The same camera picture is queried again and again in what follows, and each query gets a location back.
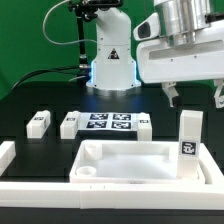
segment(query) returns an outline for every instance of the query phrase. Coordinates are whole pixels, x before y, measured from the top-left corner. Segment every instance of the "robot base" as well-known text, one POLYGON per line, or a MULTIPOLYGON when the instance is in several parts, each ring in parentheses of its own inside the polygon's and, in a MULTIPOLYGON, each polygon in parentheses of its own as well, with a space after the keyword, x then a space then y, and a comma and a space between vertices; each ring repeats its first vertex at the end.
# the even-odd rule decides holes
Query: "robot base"
POLYGON ((107 90, 107 89, 98 89, 96 87, 87 86, 87 92, 91 94, 96 94, 99 96, 105 97, 123 97, 132 94, 138 94, 141 92, 141 83, 139 82, 136 86, 133 86, 130 89, 126 90, 107 90))

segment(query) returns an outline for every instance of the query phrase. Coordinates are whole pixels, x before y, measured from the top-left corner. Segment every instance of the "circular hole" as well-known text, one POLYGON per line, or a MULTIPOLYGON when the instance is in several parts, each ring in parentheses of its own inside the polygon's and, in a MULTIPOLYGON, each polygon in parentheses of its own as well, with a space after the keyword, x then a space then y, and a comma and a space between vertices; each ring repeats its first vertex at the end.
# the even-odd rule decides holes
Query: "circular hole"
POLYGON ((81 166, 76 170, 76 175, 79 177, 93 177, 96 176, 96 169, 92 166, 81 166))

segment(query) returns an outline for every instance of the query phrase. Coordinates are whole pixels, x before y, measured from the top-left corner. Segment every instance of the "warning label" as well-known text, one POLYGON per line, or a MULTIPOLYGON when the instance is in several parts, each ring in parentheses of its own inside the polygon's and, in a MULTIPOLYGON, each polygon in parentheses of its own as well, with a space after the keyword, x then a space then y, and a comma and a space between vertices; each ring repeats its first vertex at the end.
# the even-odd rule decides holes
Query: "warning label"
POLYGON ((110 53, 108 59, 120 59, 119 56, 118 56, 118 54, 117 54, 117 51, 115 50, 115 48, 110 53))

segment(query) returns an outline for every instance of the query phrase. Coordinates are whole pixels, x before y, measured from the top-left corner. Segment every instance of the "white block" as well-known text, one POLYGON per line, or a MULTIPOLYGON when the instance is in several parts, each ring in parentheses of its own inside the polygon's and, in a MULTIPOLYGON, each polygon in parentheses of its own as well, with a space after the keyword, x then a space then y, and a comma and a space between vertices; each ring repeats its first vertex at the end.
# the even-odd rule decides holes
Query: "white block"
POLYGON ((16 156, 15 143, 5 141, 0 145, 0 176, 16 156))
POLYGON ((26 126, 27 138, 42 138, 50 123, 50 112, 38 111, 26 126))
POLYGON ((152 124, 149 114, 138 114, 138 141, 152 141, 152 124))
POLYGON ((74 139, 79 129, 80 112, 68 112, 60 126, 61 139, 74 139))
POLYGON ((181 113, 179 131, 178 178, 198 178, 199 148, 201 142, 203 112, 181 113))

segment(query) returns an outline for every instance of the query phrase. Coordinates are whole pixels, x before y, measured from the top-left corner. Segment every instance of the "cable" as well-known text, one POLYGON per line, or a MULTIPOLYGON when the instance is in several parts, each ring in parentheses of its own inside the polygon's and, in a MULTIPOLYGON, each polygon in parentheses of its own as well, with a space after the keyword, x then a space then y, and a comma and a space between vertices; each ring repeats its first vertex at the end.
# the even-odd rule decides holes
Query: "cable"
POLYGON ((50 14, 52 13, 52 11, 54 11, 56 8, 58 8, 59 6, 65 4, 66 2, 69 2, 69 1, 71 1, 71 0, 64 0, 64 1, 60 2, 60 3, 58 3, 57 5, 53 6, 53 7, 48 11, 48 13, 46 14, 46 16, 45 16, 45 18, 44 18, 43 26, 42 26, 42 30, 43 30, 43 34, 44 34, 45 38, 46 38, 49 42, 51 42, 52 44, 56 44, 56 45, 71 45, 71 44, 77 44, 77 43, 80 43, 80 42, 86 42, 86 41, 97 43, 97 41, 95 41, 95 40, 91 40, 91 39, 83 39, 83 40, 76 40, 76 41, 67 42, 67 43, 60 43, 60 42, 53 41, 53 40, 51 40, 51 39, 48 37, 48 35, 47 35, 47 33, 46 33, 46 23, 47 23, 47 20, 48 20, 49 15, 50 15, 50 14))
POLYGON ((13 91, 15 88, 17 88, 22 82, 24 82, 25 80, 32 78, 34 76, 37 75, 41 75, 41 74, 45 74, 45 73, 50 73, 50 72, 57 72, 57 73, 62 73, 63 71, 66 70, 72 70, 72 69, 79 69, 79 66, 69 66, 69 67, 61 67, 61 68, 52 68, 52 69, 42 69, 42 70, 37 70, 37 71, 33 71, 30 72, 26 75, 24 75, 13 87, 12 90, 13 91))
POLYGON ((86 76, 84 76, 84 75, 83 76, 79 76, 79 77, 70 79, 69 82, 72 82, 72 81, 77 80, 77 79, 84 79, 84 78, 86 78, 86 76))

